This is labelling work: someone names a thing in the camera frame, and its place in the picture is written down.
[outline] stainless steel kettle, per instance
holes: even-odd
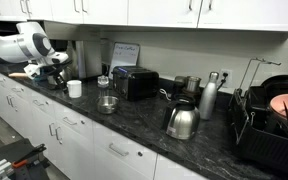
[[[190,139],[195,135],[199,121],[200,113],[194,98],[177,95],[165,109],[162,129],[176,139]]]

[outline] whiteboard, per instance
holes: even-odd
[[[113,79],[112,71],[115,66],[136,66],[139,52],[138,44],[115,43],[108,77]]]

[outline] metal bowl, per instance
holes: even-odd
[[[97,111],[102,114],[112,114],[117,109],[119,100],[114,96],[103,96],[97,99]]]

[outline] electrical outlet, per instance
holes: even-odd
[[[218,78],[219,84],[221,84],[221,80],[224,79],[224,76],[223,76],[224,73],[227,73],[228,76],[226,77],[226,82],[223,84],[222,87],[225,87],[225,88],[232,87],[233,71],[231,69],[221,69],[220,77]]]

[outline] power cord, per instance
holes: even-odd
[[[224,78],[221,80],[221,84],[218,86],[217,90],[219,90],[223,86],[223,84],[226,83],[226,78],[227,78],[228,74],[223,73],[223,76],[224,76]]]

